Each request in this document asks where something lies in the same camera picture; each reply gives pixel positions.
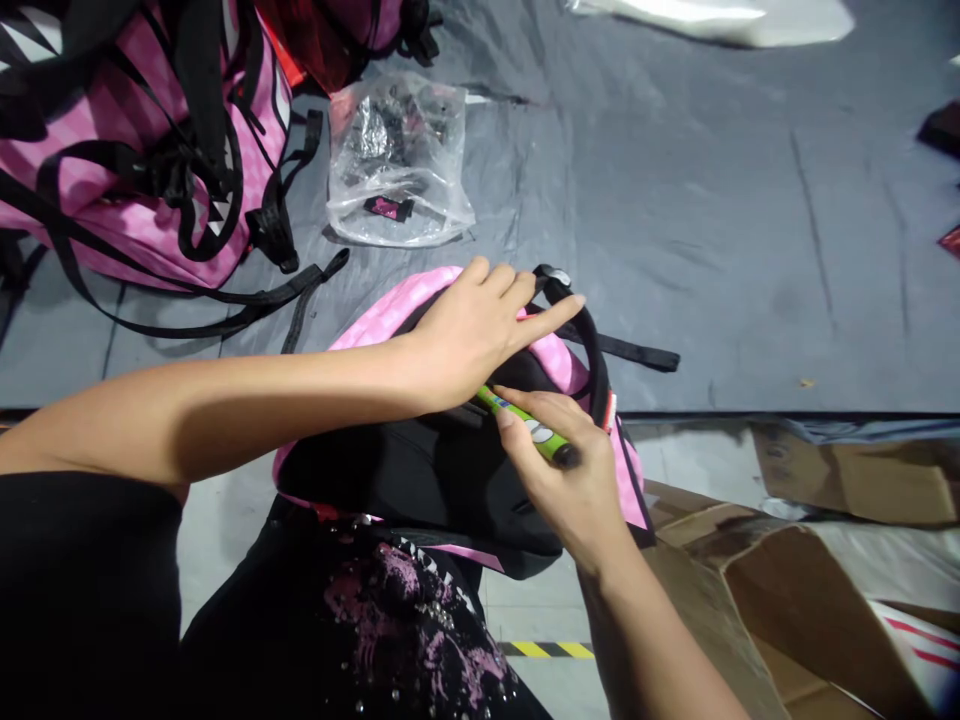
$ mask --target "black shirt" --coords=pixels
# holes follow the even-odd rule
[[[282,498],[181,642],[180,514],[166,491],[123,478],[0,476],[8,707],[547,717],[449,556]]]

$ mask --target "hand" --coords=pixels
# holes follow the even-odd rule
[[[583,307],[583,296],[574,295],[518,320],[536,294],[534,284],[533,273],[505,264],[491,271],[486,258],[476,257],[417,323],[407,337],[417,377],[435,401],[431,410],[469,400],[504,361]]]
[[[497,413],[500,441],[513,461],[530,501],[560,537],[577,565],[596,576],[604,556],[630,541],[620,512],[609,436],[567,395],[525,393],[497,386],[500,397],[560,433],[580,451],[582,461],[559,470],[534,447],[530,430],[511,412]]]

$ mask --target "fingernail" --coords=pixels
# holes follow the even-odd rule
[[[503,409],[497,412],[497,427],[499,427],[501,430],[505,430],[506,428],[513,425],[513,423],[515,423],[516,421],[517,421],[517,416],[507,409]]]

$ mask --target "finger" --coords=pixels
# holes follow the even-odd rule
[[[507,402],[526,410],[539,422],[554,432],[560,433],[578,448],[592,442],[593,431],[598,428],[577,401],[561,393],[532,392],[525,393],[499,385],[493,388]]]
[[[565,297],[553,307],[532,315],[517,327],[517,350],[554,332],[583,309],[586,298],[583,295]]]
[[[479,285],[486,279],[488,272],[490,272],[490,262],[485,257],[477,255],[463,269],[456,282],[466,285]]]
[[[497,412],[497,428],[500,443],[524,483],[536,482],[544,473],[553,471],[533,444],[529,428],[519,417],[503,408]]]
[[[513,279],[513,284],[507,288],[503,294],[503,299],[508,303],[511,312],[518,312],[528,302],[533,300],[537,294],[537,278],[533,273],[517,273]]]
[[[517,271],[506,263],[500,263],[483,281],[483,287],[495,293],[497,297],[503,295],[506,289],[513,284]]]

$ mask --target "green marker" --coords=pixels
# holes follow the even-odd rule
[[[543,457],[558,468],[572,470],[580,464],[580,451],[571,445],[570,441],[562,435],[555,433],[513,403],[507,402],[486,385],[477,391],[477,397],[490,408],[490,411],[494,415],[505,409],[523,420],[523,424],[530,430],[530,435],[533,437],[533,444],[537,450],[540,451]]]

